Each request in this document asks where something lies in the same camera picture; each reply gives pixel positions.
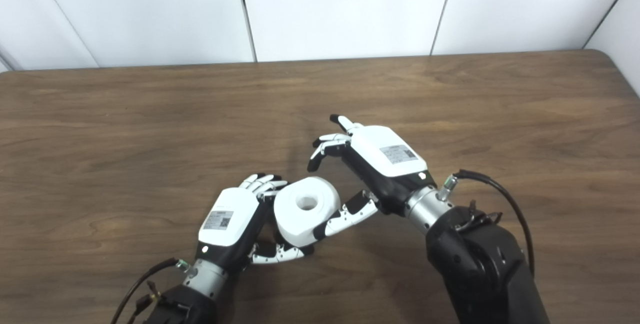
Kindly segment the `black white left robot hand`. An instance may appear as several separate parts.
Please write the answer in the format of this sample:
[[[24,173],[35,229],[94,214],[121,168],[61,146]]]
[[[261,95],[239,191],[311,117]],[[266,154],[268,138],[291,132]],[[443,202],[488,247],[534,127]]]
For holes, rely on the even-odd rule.
[[[198,231],[196,261],[237,273],[250,264],[278,264],[314,253],[313,245],[295,246],[282,237],[258,236],[274,212],[275,196],[288,182],[276,174],[256,173],[222,190]]]

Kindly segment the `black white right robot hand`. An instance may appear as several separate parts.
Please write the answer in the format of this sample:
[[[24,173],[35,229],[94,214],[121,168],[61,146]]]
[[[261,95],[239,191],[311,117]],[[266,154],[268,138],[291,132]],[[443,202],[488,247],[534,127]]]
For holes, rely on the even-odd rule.
[[[423,188],[436,187],[426,161],[389,127],[361,125],[338,114],[329,119],[342,132],[315,139],[308,172],[318,171],[325,157],[340,157],[365,184],[379,212],[406,218],[409,199]]]

